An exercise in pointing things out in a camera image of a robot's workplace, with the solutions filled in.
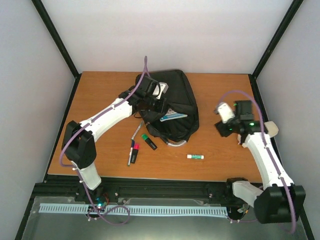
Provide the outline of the cream pencil case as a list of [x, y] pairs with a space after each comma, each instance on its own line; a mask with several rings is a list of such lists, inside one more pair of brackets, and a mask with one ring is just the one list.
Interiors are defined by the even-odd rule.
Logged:
[[[258, 120], [245, 121], [243, 126], [244, 132], [237, 135], [238, 144], [240, 145], [244, 144], [248, 135], [262, 132], [260, 122]], [[278, 134], [279, 129], [273, 121], [267, 121], [263, 123], [263, 131], [265, 134], [269, 135], [269, 138], [273, 138]]]

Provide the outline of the dog picture book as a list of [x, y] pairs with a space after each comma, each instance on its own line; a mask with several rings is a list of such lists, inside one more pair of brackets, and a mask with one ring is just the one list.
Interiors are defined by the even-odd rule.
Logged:
[[187, 114], [173, 113], [173, 114], [166, 114], [163, 117], [161, 117], [159, 120], [160, 120], [160, 122], [165, 122], [165, 121], [169, 121], [169, 120], [186, 118], [187, 116], [188, 116]]

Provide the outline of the black student bag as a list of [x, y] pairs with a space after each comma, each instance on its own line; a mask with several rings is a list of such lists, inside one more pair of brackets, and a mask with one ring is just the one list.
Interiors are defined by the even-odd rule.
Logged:
[[[180, 69], [154, 71], [150, 77], [167, 83], [168, 90], [161, 95], [166, 98], [166, 107], [164, 113], [147, 110], [138, 113], [150, 135], [161, 138], [168, 146], [181, 147], [200, 126], [198, 106], [190, 82]], [[187, 117], [160, 122], [161, 117], [173, 113]]]

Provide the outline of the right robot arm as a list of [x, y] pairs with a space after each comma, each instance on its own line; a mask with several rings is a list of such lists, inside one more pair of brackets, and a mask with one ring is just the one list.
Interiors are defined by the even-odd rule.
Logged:
[[261, 189], [239, 178], [232, 183], [232, 194], [253, 207], [261, 224], [296, 223], [306, 192], [284, 170], [263, 124], [232, 118], [217, 122], [215, 127], [222, 137], [238, 135], [239, 144], [248, 148], [261, 176]]

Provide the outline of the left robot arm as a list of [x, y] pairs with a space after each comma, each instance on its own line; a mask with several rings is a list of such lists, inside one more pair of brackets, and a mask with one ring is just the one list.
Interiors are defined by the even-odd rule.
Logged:
[[92, 201], [99, 201], [104, 195], [104, 188], [100, 186], [102, 180], [94, 163], [99, 138], [138, 110], [164, 113], [166, 103], [167, 100], [160, 95], [131, 95], [124, 92], [94, 116], [80, 123], [72, 120], [67, 124], [59, 161], [62, 162], [63, 156], [67, 157], [71, 162], [69, 167], [78, 173], [80, 182], [87, 187], [86, 195]]

